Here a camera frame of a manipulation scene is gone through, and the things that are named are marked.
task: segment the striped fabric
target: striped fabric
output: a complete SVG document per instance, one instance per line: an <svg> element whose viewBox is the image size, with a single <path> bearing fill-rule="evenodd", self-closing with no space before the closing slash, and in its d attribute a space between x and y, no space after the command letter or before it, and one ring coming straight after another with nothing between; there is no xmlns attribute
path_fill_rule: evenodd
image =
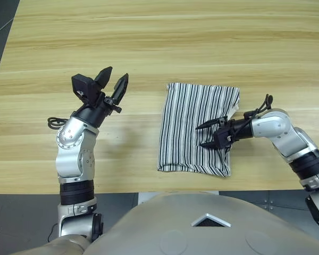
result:
<svg viewBox="0 0 319 255"><path fill-rule="evenodd" d="M188 171L230 176L230 149L212 150L199 144L212 141L217 125L195 130L205 121L222 116L230 118L238 109L239 89L185 83L168 84L161 136L159 171Z"/></svg>

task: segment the striped cloth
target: striped cloth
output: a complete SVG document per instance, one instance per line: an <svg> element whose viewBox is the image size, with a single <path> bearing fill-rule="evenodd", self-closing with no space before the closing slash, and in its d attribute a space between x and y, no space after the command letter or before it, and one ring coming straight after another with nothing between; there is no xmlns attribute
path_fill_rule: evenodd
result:
<svg viewBox="0 0 319 255"><path fill-rule="evenodd" d="M199 146L212 141L214 125L195 130L205 121L230 118L238 109L239 89L185 83L168 84L159 140L159 171L187 171L230 176L230 149L212 150Z"/></svg>

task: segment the folded cloth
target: folded cloth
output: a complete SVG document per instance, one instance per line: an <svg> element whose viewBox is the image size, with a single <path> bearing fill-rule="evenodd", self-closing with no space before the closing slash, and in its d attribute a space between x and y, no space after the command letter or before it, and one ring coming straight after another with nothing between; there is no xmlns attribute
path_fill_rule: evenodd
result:
<svg viewBox="0 0 319 255"><path fill-rule="evenodd" d="M230 149L200 146L213 140L218 125L195 128L214 118L230 118L238 109L239 89L185 83L170 83L167 88L157 169L230 176Z"/></svg>

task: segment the black cable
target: black cable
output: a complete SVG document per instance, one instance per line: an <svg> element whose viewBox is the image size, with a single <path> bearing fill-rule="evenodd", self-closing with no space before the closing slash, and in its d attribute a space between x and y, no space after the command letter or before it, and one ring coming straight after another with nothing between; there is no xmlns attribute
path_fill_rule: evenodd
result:
<svg viewBox="0 0 319 255"><path fill-rule="evenodd" d="M60 129L68 121L67 118L50 117L47 119L47 125L50 129Z"/></svg>
<svg viewBox="0 0 319 255"><path fill-rule="evenodd" d="M239 129L237 129L237 130L235 131L233 137L235 138L236 135L237 135L242 129L244 129L244 127L245 127L246 125L248 125L248 123L250 123L250 122L254 119L254 117L255 117L257 114L262 113L262 112L264 112L264 111L267 110L267 109L270 109L272 102L273 102L273 97L270 96L269 94L267 94L267 95L266 95L266 98L265 98L265 100L264 100L264 102L262 103L262 105L261 105L259 108L255 109L253 115L252 115L246 122L244 122Z"/></svg>
<svg viewBox="0 0 319 255"><path fill-rule="evenodd" d="M51 235L52 235L52 233L53 233L53 229L54 229L54 227L55 227L56 225L58 225L58 223L53 224L53 226L52 226L51 233L48 235L48 238L47 238L47 242L48 242L48 243L49 243L49 238L51 237Z"/></svg>

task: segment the white cloth corner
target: white cloth corner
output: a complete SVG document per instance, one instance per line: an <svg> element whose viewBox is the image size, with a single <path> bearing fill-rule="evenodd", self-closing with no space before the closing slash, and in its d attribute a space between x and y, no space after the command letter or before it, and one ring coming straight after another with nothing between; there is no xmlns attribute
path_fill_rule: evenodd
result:
<svg viewBox="0 0 319 255"><path fill-rule="evenodd" d="M230 176L230 149L213 150L200 146L213 140L214 125L195 130L205 121L237 111L240 90L234 87L168 84L164 104L157 169Z"/></svg>

